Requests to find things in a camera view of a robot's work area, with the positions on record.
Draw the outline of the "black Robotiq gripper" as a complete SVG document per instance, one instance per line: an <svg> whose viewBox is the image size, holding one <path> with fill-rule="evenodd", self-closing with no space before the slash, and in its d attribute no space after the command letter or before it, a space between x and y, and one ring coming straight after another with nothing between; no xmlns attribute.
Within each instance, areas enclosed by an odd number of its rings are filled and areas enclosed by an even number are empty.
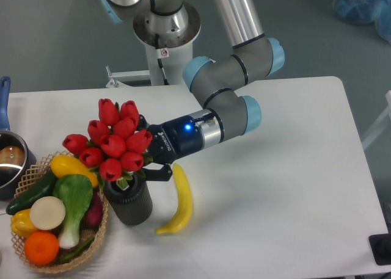
<svg viewBox="0 0 391 279"><path fill-rule="evenodd" d="M152 135L147 153L160 169L144 169L146 181L168 181L172 177L170 164L203 148L203 136L195 119L185 115L160 125L150 125L140 114L137 131L146 129Z"/></svg>

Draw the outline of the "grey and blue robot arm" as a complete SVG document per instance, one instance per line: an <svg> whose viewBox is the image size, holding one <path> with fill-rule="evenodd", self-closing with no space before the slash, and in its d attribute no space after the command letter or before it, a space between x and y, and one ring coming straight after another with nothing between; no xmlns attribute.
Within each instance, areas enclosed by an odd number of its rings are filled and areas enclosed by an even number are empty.
<svg viewBox="0 0 391 279"><path fill-rule="evenodd" d="M261 109L236 90L261 80L284 65L280 43L264 35L252 0L214 0L233 54L221 61L194 57L192 44L200 32L199 14L185 0L100 0L115 23L131 21L144 44L152 85L183 84L201 110L160 125L142 122L152 134L148 153L159 170L142 177L167 181L177 159L256 129Z"/></svg>

